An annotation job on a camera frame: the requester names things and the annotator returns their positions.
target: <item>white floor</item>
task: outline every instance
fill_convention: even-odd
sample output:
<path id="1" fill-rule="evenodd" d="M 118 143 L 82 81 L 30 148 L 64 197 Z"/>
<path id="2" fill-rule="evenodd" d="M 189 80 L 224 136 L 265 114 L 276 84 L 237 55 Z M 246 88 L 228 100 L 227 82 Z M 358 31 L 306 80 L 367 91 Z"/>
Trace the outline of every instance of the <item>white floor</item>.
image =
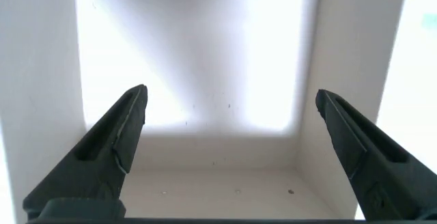
<path id="1" fill-rule="evenodd" d="M 120 199 L 128 217 L 335 218 L 295 171 L 134 171 Z"/>

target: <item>bright light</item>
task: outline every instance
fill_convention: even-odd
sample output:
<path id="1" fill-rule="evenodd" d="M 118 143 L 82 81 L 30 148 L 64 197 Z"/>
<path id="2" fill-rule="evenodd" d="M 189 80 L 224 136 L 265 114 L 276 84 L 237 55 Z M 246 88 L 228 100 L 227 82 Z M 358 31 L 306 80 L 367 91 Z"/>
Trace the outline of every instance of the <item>bright light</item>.
<path id="1" fill-rule="evenodd" d="M 143 83 L 144 131 L 293 134 L 304 1 L 77 0 L 85 122 Z"/>
<path id="2" fill-rule="evenodd" d="M 299 80 L 305 79 L 303 0 L 247 1 L 246 120 L 262 130 L 293 130 Z"/>
<path id="3" fill-rule="evenodd" d="M 6 160 L 5 143 L 0 119 L 0 204 L 1 222 L 16 223 L 14 202 L 12 201 L 8 162 Z"/>
<path id="4" fill-rule="evenodd" d="M 188 119 L 166 85 L 150 70 L 147 53 L 140 53 L 117 28 L 97 0 L 76 0 L 83 113 L 91 128 L 129 88 L 146 84 L 148 129 Z"/>

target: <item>white panel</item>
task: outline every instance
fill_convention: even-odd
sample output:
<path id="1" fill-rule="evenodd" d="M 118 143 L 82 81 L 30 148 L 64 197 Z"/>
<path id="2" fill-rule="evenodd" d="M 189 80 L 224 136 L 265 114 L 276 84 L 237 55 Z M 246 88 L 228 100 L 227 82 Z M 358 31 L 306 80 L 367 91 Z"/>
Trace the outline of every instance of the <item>white panel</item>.
<path id="1" fill-rule="evenodd" d="M 88 127 L 126 89 L 144 83 L 149 102 L 136 164 L 203 167 L 210 160 L 202 158 L 220 156 L 236 167 L 291 166 L 315 5 L 77 0 Z M 193 141 L 202 143 L 203 156 L 173 153 L 182 148 L 196 154 Z M 235 147 L 216 150 L 222 143 Z M 269 157 L 260 160 L 265 151 Z"/>
<path id="2" fill-rule="evenodd" d="M 315 107 L 319 89 L 343 96 L 376 120 L 402 0 L 320 0 L 298 170 L 339 218 L 356 198 Z"/>
<path id="3" fill-rule="evenodd" d="M 335 216 L 289 171 L 134 171 L 127 176 L 120 199 L 129 217 L 331 219 Z"/>
<path id="4" fill-rule="evenodd" d="M 0 119 L 17 223 L 24 197 L 85 132 L 79 71 L 74 0 L 0 0 Z"/>

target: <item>white wall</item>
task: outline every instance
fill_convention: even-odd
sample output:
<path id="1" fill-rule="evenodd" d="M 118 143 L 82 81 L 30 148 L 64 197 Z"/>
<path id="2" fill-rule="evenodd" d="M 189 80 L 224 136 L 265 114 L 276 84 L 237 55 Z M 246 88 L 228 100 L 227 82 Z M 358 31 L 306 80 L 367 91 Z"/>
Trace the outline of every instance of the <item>white wall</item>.
<path id="1" fill-rule="evenodd" d="M 343 96 L 375 121 L 402 0 L 320 0 L 298 154 L 304 180 L 340 218 L 356 198 L 315 107 L 319 89 Z"/>
<path id="2" fill-rule="evenodd" d="M 120 199 L 129 217 L 335 218 L 294 171 L 134 171 Z"/>
<path id="3" fill-rule="evenodd" d="M 24 223 L 24 197 L 85 132 L 74 0 L 0 0 L 0 15 L 1 125 Z"/>

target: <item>black plastic part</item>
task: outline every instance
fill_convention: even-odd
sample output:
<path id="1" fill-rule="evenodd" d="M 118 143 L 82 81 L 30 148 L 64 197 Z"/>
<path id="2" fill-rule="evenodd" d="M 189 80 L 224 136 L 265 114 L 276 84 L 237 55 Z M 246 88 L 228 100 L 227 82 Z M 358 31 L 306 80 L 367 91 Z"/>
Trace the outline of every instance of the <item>black plastic part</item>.
<path id="1" fill-rule="evenodd" d="M 118 199 L 59 198 L 50 200 L 39 218 L 118 220 L 125 213 L 126 209 Z"/>
<path id="2" fill-rule="evenodd" d="M 437 176 L 342 97 L 315 103 L 367 221 L 437 219 Z"/>
<path id="3" fill-rule="evenodd" d="M 28 219 L 57 198 L 118 200 L 144 125 L 147 87 L 129 89 L 23 201 Z"/>

